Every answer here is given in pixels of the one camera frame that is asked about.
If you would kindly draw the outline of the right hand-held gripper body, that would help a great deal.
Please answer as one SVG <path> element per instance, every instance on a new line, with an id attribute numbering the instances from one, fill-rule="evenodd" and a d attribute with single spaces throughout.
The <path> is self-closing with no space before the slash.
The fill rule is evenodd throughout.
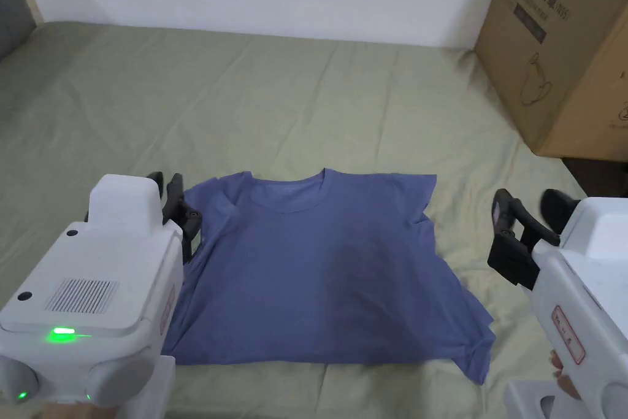
<path id="1" fill-rule="evenodd" d="M 495 234 L 488 265 L 528 295 L 532 311 L 580 395 L 555 382 L 513 381 L 510 418 L 627 417 L 627 199 L 580 199 L 560 245 L 524 246 Z"/>

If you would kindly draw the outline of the person's left hand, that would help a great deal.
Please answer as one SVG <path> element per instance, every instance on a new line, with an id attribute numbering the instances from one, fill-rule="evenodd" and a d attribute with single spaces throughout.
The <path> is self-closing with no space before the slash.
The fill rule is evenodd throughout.
<path id="1" fill-rule="evenodd" d="M 99 407 L 90 403 L 46 403 L 41 413 L 43 419 L 113 419 L 118 415 L 119 407 Z"/>

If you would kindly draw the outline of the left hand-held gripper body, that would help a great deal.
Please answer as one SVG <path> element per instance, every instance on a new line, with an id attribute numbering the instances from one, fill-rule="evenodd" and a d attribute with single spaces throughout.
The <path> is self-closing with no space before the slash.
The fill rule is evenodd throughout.
<path id="1" fill-rule="evenodd" d="M 1 310 L 1 392 L 163 418 L 175 360 L 162 349 L 183 282 L 183 197 L 174 175 L 103 176 L 73 222 Z"/>

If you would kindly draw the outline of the person's right hand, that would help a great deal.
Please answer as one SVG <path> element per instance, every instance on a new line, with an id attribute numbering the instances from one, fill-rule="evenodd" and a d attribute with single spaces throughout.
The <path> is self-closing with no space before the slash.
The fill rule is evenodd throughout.
<path id="1" fill-rule="evenodd" d="M 579 401 L 581 397 L 578 394 L 570 376 L 564 373 L 564 365 L 555 350 L 550 351 L 549 360 L 554 369 L 553 376 L 556 379 L 559 389 L 571 398 Z"/>

